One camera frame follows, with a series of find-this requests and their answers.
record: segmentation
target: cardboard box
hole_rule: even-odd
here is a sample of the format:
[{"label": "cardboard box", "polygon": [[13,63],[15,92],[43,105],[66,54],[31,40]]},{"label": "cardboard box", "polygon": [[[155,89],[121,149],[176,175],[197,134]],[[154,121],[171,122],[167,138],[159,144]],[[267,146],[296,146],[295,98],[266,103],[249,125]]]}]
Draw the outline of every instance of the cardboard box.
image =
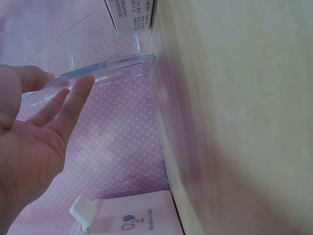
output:
[{"label": "cardboard box", "polygon": [[118,36],[147,31],[154,0],[104,0]]}]

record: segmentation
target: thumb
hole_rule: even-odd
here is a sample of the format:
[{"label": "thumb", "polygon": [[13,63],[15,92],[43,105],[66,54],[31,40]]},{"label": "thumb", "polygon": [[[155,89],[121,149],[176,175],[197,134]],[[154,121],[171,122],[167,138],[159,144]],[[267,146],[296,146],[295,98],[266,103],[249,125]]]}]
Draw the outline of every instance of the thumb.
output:
[{"label": "thumb", "polygon": [[18,75],[8,68],[0,68],[0,131],[11,129],[20,110],[22,98]]}]

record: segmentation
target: finger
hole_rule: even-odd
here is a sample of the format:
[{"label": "finger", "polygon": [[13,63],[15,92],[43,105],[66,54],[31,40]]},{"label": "finger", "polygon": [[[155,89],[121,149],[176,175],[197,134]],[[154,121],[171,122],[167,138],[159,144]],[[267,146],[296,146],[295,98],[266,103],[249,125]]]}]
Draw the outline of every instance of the finger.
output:
[{"label": "finger", "polygon": [[28,121],[38,127],[47,125],[59,113],[68,93],[69,89],[60,90],[38,113],[30,117]]},{"label": "finger", "polygon": [[67,144],[78,121],[93,84],[94,77],[92,75],[81,77],[68,94],[57,118],[54,120],[52,130],[63,139],[65,144]]},{"label": "finger", "polygon": [[47,82],[54,79],[54,74],[45,72],[32,65],[19,67],[1,65],[1,68],[7,68],[18,76],[23,93],[38,91],[42,89]]}]

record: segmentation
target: logo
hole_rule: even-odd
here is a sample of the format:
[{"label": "logo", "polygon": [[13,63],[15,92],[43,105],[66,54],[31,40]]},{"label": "logo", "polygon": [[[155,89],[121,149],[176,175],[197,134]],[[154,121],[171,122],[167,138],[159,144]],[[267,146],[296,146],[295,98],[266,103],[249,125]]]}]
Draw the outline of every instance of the logo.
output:
[{"label": "logo", "polygon": [[144,218],[141,218],[141,220],[138,220],[133,216],[132,214],[126,215],[123,217],[124,224],[122,226],[123,231],[129,231],[134,228],[136,223],[143,223],[145,222]]}]

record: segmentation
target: clear plastic edge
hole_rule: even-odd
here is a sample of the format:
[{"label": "clear plastic edge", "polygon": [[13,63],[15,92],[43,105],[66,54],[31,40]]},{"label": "clear plastic edge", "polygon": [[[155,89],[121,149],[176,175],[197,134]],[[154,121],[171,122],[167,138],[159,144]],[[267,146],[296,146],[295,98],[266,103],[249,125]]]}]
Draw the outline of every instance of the clear plastic edge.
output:
[{"label": "clear plastic edge", "polygon": [[[47,83],[45,85],[45,87],[43,88],[49,88],[51,86],[54,86],[58,83],[67,81],[71,78],[74,77],[80,77],[86,74],[93,74],[94,72],[100,71],[100,70],[108,70],[108,71],[116,71],[116,70],[121,70],[123,68],[127,68],[127,67],[132,67],[132,66],[136,66],[136,65],[140,65],[140,64],[145,64],[145,67],[147,68],[146,70],[139,72],[138,74],[133,74],[132,77],[137,77],[137,76],[143,76],[143,75],[147,75],[149,73],[149,68],[152,65],[152,63],[155,60],[155,55],[141,55],[141,54],[135,54],[135,55],[130,55],[130,56],[126,56],[117,60],[109,60],[109,61],[104,61],[98,64],[94,64],[94,65],[90,65],[81,69],[77,69],[77,70],[73,70],[64,74],[61,74],[60,77],[54,79],[53,81]],[[96,78],[96,83],[100,82],[100,81],[104,81],[106,80],[107,82],[112,82],[115,79],[110,78],[108,79],[107,76],[102,76],[99,78]],[[35,94],[36,92],[28,92],[22,95],[22,99],[25,99],[33,94]]]}]

